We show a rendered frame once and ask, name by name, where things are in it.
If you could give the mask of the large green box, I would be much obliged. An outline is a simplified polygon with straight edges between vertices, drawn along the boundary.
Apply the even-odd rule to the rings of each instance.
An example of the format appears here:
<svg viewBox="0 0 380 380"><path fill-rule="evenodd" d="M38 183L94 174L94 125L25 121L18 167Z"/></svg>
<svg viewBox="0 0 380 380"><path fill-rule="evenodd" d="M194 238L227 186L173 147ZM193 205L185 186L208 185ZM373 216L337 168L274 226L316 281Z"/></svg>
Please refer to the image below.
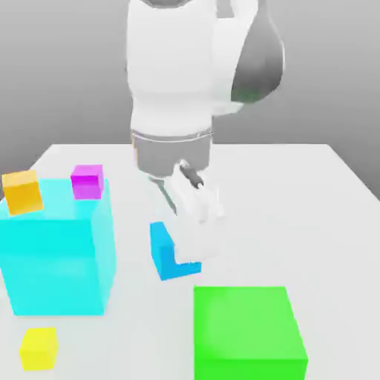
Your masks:
<svg viewBox="0 0 380 380"><path fill-rule="evenodd" d="M306 380L285 287L196 286L193 295L194 380Z"/></svg>

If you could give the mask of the small magenta cube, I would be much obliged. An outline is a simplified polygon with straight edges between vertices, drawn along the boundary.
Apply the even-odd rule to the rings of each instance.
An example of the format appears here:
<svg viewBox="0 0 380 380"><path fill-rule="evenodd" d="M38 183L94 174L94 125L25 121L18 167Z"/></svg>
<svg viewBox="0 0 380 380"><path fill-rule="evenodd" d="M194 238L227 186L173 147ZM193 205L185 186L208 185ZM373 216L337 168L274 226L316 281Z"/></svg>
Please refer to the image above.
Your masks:
<svg viewBox="0 0 380 380"><path fill-rule="evenodd" d="M99 200L104 190L103 165L79 164L71 173L75 200Z"/></svg>

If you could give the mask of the small blue cube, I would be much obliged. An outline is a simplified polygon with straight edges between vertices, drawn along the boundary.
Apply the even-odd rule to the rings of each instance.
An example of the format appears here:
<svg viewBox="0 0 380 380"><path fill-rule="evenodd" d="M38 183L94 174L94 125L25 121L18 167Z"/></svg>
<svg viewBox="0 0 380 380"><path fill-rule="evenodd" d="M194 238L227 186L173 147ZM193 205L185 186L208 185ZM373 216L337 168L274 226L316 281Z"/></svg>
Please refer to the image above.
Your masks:
<svg viewBox="0 0 380 380"><path fill-rule="evenodd" d="M161 281L201 272L201 262L177 263L175 246L163 222L150 224L151 257Z"/></svg>

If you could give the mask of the small orange cube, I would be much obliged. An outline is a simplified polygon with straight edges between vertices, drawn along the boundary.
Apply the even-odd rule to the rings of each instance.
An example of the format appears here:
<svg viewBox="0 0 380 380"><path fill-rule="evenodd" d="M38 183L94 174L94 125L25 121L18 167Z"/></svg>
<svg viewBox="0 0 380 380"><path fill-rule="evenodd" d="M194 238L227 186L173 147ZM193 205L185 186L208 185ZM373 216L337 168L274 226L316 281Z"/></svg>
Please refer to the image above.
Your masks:
<svg viewBox="0 0 380 380"><path fill-rule="evenodd" d="M1 181L11 216L43 210L42 195L35 170L3 174Z"/></svg>

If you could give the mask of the small yellow cube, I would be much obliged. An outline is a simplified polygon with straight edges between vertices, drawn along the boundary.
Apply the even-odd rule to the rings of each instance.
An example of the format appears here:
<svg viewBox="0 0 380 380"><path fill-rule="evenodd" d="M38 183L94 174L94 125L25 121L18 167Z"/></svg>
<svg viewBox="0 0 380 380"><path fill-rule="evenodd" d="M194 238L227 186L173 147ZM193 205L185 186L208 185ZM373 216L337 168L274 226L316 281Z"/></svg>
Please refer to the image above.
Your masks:
<svg viewBox="0 0 380 380"><path fill-rule="evenodd" d="M23 370L52 370L58 347L55 327L28 328L19 348Z"/></svg>

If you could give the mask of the large cyan box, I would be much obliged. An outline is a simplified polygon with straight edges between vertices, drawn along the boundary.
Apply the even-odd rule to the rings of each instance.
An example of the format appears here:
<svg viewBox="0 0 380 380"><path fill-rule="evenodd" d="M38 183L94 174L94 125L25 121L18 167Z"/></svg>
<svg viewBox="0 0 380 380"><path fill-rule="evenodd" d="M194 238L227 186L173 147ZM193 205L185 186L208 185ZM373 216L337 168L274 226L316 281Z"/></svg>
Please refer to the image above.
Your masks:
<svg viewBox="0 0 380 380"><path fill-rule="evenodd" d="M44 208L10 215L0 201L0 271L16 316L103 315L116 272L109 184L75 200L67 179L41 180Z"/></svg>

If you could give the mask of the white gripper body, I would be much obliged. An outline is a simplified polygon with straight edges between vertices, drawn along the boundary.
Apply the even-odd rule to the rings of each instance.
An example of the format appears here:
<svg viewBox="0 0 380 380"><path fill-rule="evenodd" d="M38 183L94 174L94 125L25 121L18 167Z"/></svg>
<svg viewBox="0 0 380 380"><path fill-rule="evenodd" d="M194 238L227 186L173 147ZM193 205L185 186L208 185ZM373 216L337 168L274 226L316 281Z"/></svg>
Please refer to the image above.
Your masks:
<svg viewBox="0 0 380 380"><path fill-rule="evenodd" d="M218 184L207 171L197 188L180 170L170 177L148 176L151 208L149 220L164 223L174 241L179 262L205 261L220 251L220 231L225 207Z"/></svg>

